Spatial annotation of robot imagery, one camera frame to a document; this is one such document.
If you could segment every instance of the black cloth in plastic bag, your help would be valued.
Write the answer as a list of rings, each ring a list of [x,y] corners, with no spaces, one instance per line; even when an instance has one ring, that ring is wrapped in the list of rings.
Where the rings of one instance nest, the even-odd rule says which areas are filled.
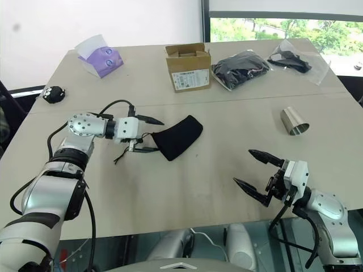
[[[212,65],[213,73],[229,90],[269,70],[267,62],[252,50],[243,51]]]

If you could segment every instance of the table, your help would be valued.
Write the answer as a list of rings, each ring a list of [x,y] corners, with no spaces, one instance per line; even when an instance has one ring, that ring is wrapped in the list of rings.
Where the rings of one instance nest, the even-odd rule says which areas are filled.
[[[268,58],[280,42],[281,40],[216,42],[206,44],[206,48],[210,49],[212,63],[216,63],[247,49],[253,49],[262,58]],[[301,51],[316,52],[307,39],[291,42]],[[293,71],[286,72],[275,67],[258,81],[246,82],[239,91],[227,92],[213,80],[209,90],[176,94],[167,71],[164,48],[164,45],[117,48],[125,65],[103,79],[85,73],[77,53],[71,50],[47,84],[65,88],[65,99],[54,105],[40,99],[35,102],[31,113],[97,109],[117,99],[127,99],[135,106],[143,106],[346,92],[331,70],[322,84],[316,86],[295,75]]]
[[[248,44],[248,47],[253,44],[258,47],[260,41]],[[185,102],[178,98],[179,94],[166,95],[174,100],[162,101],[157,105],[145,99],[141,101],[142,98],[134,95],[137,103],[140,103],[138,114],[162,120],[167,128],[191,114],[203,124],[204,131],[185,153],[172,162],[167,161],[160,152],[130,153],[118,165],[114,165],[113,159],[120,155],[125,146],[115,146],[110,140],[97,139],[85,178],[90,186],[98,237],[275,217],[281,208],[279,201],[275,199],[269,208],[265,208],[245,195],[232,180],[233,177],[246,180],[263,192],[269,177],[277,171],[271,165],[256,161],[247,152],[250,148],[268,151],[281,158],[307,161],[309,186],[337,193],[349,209],[362,208],[361,107],[341,84],[336,84],[334,75],[331,76],[332,80],[327,78],[325,83],[332,87],[321,90],[305,81],[301,81],[301,84],[306,88],[299,87],[296,85],[299,79],[295,76],[294,80],[280,82],[280,88],[276,89],[279,95],[274,95],[274,89],[259,92],[268,85],[264,81],[267,76],[246,85],[249,86],[247,92],[248,88],[251,90],[250,94],[254,86],[256,93],[265,97],[234,100],[236,93],[229,93],[221,86],[218,90],[218,85],[214,83],[214,91],[210,91],[220,94],[218,101],[213,101],[208,91],[190,92],[190,97],[184,97],[190,100]],[[172,93],[171,86],[163,90],[167,94]],[[286,96],[289,90],[294,94]],[[69,96],[80,97],[81,94],[71,92]],[[206,95],[205,101],[200,101],[204,99],[202,94]],[[230,95],[230,99],[224,99],[227,97],[224,94]],[[199,100],[192,101],[193,95]],[[0,192],[1,225],[18,217],[9,209],[10,196],[38,174],[46,162],[47,136],[75,112],[88,107],[88,102],[92,106],[85,110],[97,112],[101,109],[96,99],[87,96],[84,99],[87,102],[80,104],[79,109],[72,108],[77,105],[69,100],[53,105],[52,111],[47,109],[51,106],[45,106],[42,100],[36,102],[0,161],[3,182]],[[299,137],[289,136],[280,120],[280,111],[287,106],[295,107],[310,123],[309,130]],[[109,113],[124,117],[127,110],[126,106],[117,104]],[[155,125],[141,126],[143,132],[163,129]],[[54,137],[54,148],[64,136],[65,132],[62,131]],[[151,138],[145,139],[146,145],[154,145]],[[64,224],[61,238],[80,239],[90,237],[90,234],[90,217],[87,206],[83,205],[80,216]]]

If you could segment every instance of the metal cylinder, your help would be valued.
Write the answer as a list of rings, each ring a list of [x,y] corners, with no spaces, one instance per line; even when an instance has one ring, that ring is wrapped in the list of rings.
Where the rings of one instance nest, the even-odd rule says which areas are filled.
[[[292,107],[282,110],[281,120],[290,135],[300,135],[310,126]]]

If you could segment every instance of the plastic bag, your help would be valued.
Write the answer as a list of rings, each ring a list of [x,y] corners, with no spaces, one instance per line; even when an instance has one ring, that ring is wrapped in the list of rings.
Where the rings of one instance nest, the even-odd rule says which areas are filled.
[[[319,53],[300,52],[288,40],[283,40],[267,61],[298,73],[316,85],[321,84],[330,67]]]
[[[267,73],[269,66],[253,50],[243,51],[212,65],[215,79],[232,91],[247,80]]]

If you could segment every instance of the barcode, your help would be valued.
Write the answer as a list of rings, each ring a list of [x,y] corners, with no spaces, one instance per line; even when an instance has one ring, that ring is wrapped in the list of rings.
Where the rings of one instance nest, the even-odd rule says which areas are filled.
[[[184,73],[180,73],[180,75],[190,75],[190,74],[194,74],[194,71],[191,71],[191,72],[184,72]]]

